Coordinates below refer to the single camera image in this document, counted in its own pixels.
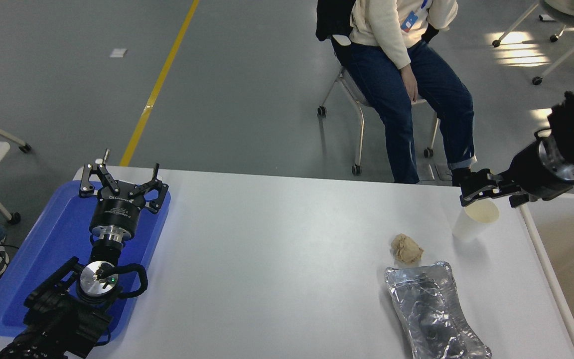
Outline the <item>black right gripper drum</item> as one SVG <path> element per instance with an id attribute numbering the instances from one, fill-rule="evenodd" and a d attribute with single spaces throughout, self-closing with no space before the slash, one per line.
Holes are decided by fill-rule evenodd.
<path id="1" fill-rule="evenodd" d="M 551 141 L 535 141 L 515 155 L 507 177 L 533 197 L 551 200 L 573 187 L 560 167 L 564 166 L 556 159 Z"/>

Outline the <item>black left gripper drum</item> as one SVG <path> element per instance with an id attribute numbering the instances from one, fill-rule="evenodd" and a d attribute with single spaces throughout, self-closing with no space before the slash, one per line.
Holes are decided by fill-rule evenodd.
<path id="1" fill-rule="evenodd" d="M 89 225 L 90 232 L 99 232 L 100 227 L 120 227 L 126 232 L 135 232 L 141 214 L 141 198 L 126 198 L 112 194 L 98 193 L 97 205 Z"/>

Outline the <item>person's right hand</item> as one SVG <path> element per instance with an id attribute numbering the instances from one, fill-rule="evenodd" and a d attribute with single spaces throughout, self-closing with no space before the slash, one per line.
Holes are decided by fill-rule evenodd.
<path id="1" fill-rule="evenodd" d="M 416 77 L 412 71 L 411 64 L 407 64 L 400 70 L 401 79 L 403 82 L 403 86 L 405 87 L 406 94 L 410 102 L 414 103 L 418 100 L 419 92 L 418 92 L 418 84 Z"/>

